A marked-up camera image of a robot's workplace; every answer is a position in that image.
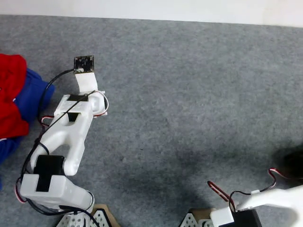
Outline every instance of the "white plastic part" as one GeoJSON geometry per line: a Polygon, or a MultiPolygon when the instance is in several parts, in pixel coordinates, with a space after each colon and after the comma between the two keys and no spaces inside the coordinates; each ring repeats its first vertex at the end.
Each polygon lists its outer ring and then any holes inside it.
{"type": "Polygon", "coordinates": [[[198,223],[192,213],[186,214],[179,227],[198,227],[198,223]]]}
{"type": "Polygon", "coordinates": [[[88,191],[74,185],[66,176],[53,175],[48,192],[36,191],[38,179],[38,174],[24,174],[20,194],[52,209],[59,209],[59,205],[65,205],[91,212],[94,197],[88,191]]]}
{"type": "MultiPolygon", "coordinates": [[[[54,119],[51,125],[59,119],[76,101],[67,101],[69,95],[64,95],[57,109],[54,112],[54,119]]],[[[53,153],[60,145],[67,144],[70,149],[65,157],[63,169],[66,175],[75,175],[78,171],[80,161],[84,152],[84,140],[88,133],[93,119],[92,104],[90,102],[79,102],[70,111],[79,113],[75,122],[69,122],[68,115],[65,114],[56,124],[42,136],[43,143],[53,153]]],[[[31,168],[36,166],[39,155],[46,154],[43,147],[38,146],[31,157],[31,168]]]]}
{"type": "Polygon", "coordinates": [[[212,220],[201,219],[198,222],[199,227],[214,227],[212,220]]]}
{"type": "Polygon", "coordinates": [[[249,210],[262,205],[288,208],[296,217],[289,223],[289,227],[303,226],[303,185],[287,190],[272,189],[252,194],[245,202],[237,206],[237,210],[249,210]]]}
{"type": "Polygon", "coordinates": [[[84,213],[66,214],[62,217],[56,227],[84,227],[89,224],[89,216],[84,213]]]}
{"type": "Polygon", "coordinates": [[[80,93],[98,90],[95,73],[76,73],[75,76],[79,85],[80,93]]]}
{"type": "Polygon", "coordinates": [[[210,218],[214,227],[219,227],[234,222],[232,212],[229,207],[212,211],[210,213],[210,218]]]}
{"type": "MultiPolygon", "coordinates": [[[[100,227],[109,227],[109,223],[105,217],[105,214],[102,210],[97,210],[94,214],[94,219],[99,223],[100,227]]],[[[89,227],[97,227],[93,220],[90,220],[89,227]]]]}

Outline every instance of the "black object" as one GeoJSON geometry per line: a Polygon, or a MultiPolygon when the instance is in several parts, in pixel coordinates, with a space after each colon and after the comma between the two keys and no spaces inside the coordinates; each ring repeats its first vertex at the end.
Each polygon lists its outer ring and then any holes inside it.
{"type": "Polygon", "coordinates": [[[74,57],[74,69],[83,69],[83,72],[77,71],[77,73],[86,73],[94,71],[94,56],[80,56],[74,57]]]}
{"type": "Polygon", "coordinates": [[[70,95],[67,99],[67,101],[78,101],[79,99],[81,99],[81,101],[83,102],[88,102],[89,101],[89,97],[86,95],[70,95]]]}
{"type": "Polygon", "coordinates": [[[303,150],[295,151],[284,157],[283,166],[287,170],[288,175],[293,178],[303,177],[303,150]]]}
{"type": "Polygon", "coordinates": [[[39,155],[34,174],[39,174],[37,192],[48,192],[52,175],[64,175],[64,157],[60,155],[39,155]]]}
{"type": "Polygon", "coordinates": [[[256,210],[246,210],[232,214],[234,222],[219,227],[262,227],[256,210]]]}

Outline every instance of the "small camera board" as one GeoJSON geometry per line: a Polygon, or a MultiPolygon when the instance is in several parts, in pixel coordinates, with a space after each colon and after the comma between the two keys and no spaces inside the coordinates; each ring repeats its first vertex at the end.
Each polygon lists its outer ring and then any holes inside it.
{"type": "Polygon", "coordinates": [[[74,57],[74,73],[94,72],[94,56],[74,57]]]}

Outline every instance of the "red wire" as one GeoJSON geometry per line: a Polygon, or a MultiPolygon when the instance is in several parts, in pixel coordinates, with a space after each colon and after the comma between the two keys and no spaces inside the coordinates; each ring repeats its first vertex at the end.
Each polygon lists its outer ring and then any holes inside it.
{"type": "Polygon", "coordinates": [[[229,195],[226,194],[221,188],[219,188],[214,182],[207,181],[207,184],[215,193],[217,193],[226,202],[228,202],[230,200],[229,195]]]}
{"type": "Polygon", "coordinates": [[[48,124],[43,123],[43,121],[44,121],[44,119],[50,119],[50,118],[54,118],[54,116],[51,116],[51,115],[45,115],[45,116],[42,116],[42,117],[41,117],[41,120],[40,120],[40,124],[41,124],[41,125],[43,125],[43,126],[47,126],[47,127],[49,127],[49,125],[48,125],[48,124]]]}

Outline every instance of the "black wire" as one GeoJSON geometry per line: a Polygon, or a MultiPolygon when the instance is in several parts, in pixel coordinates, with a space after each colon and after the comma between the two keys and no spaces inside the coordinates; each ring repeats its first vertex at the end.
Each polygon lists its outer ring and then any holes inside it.
{"type": "Polygon", "coordinates": [[[44,148],[44,150],[47,152],[47,154],[49,155],[49,150],[48,150],[48,148],[46,147],[46,145],[44,145],[43,143],[41,143],[40,141],[39,141],[39,145],[41,146],[41,147],[43,147],[44,148]]]}
{"type": "Polygon", "coordinates": [[[71,211],[73,212],[77,212],[77,211],[80,211],[80,212],[83,212],[85,214],[87,214],[89,216],[89,218],[95,223],[95,225],[97,227],[100,227],[99,223],[96,221],[96,219],[89,213],[87,212],[86,210],[83,210],[81,208],[76,208],[76,207],[70,207],[70,206],[60,206],[60,208],[67,208],[67,209],[71,209],[71,211]]]}
{"type": "Polygon", "coordinates": [[[251,195],[251,193],[246,193],[246,192],[242,192],[242,191],[233,191],[230,196],[229,196],[229,200],[228,200],[228,206],[231,207],[232,205],[232,208],[233,210],[231,209],[232,212],[236,212],[236,207],[235,207],[235,204],[233,203],[233,200],[232,200],[232,196],[235,194],[235,193],[241,193],[243,195],[251,195]]]}
{"type": "Polygon", "coordinates": [[[60,78],[61,76],[69,73],[69,72],[72,72],[74,71],[74,69],[71,69],[71,70],[66,70],[66,71],[63,71],[62,73],[59,73],[57,76],[55,76],[51,81],[49,81],[49,83],[46,85],[42,95],[41,95],[41,98],[40,98],[40,101],[39,101],[39,105],[38,105],[38,111],[37,111],[37,120],[40,122],[40,112],[41,112],[41,109],[42,109],[42,104],[43,104],[43,101],[44,101],[44,97],[46,95],[46,92],[48,90],[48,88],[52,85],[52,83],[54,83],[58,78],[60,78]]]}

